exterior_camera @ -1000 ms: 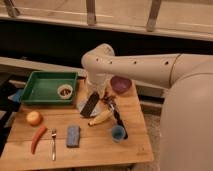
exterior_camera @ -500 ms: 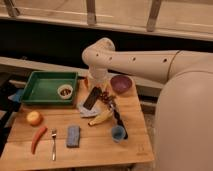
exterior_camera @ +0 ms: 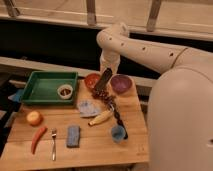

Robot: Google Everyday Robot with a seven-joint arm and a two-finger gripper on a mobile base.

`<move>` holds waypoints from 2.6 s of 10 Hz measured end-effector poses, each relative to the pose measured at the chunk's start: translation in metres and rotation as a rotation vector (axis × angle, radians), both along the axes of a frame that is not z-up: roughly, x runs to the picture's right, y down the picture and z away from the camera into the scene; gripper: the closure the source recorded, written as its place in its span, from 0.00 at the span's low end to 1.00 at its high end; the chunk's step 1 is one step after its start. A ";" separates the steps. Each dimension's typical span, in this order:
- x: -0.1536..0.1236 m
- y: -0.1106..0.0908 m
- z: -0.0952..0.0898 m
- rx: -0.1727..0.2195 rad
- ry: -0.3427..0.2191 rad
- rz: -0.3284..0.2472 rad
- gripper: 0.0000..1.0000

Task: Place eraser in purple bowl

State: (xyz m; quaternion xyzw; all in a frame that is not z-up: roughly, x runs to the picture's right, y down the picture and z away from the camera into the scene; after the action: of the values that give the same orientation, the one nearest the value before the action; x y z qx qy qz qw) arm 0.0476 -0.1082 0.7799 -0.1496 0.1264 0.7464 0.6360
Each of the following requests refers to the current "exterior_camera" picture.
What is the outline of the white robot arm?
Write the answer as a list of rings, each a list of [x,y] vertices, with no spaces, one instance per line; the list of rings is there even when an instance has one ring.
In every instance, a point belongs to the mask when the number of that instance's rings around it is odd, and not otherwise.
[[[160,74],[148,102],[149,171],[213,171],[213,52],[131,39],[123,23],[97,43],[102,69],[124,56]]]

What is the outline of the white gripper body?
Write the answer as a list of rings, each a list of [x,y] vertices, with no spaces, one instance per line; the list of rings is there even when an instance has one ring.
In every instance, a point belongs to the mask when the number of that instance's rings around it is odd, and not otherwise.
[[[115,75],[120,65],[120,56],[114,58],[108,58],[104,55],[100,57],[100,72],[103,73],[107,68],[112,70],[112,74]]]

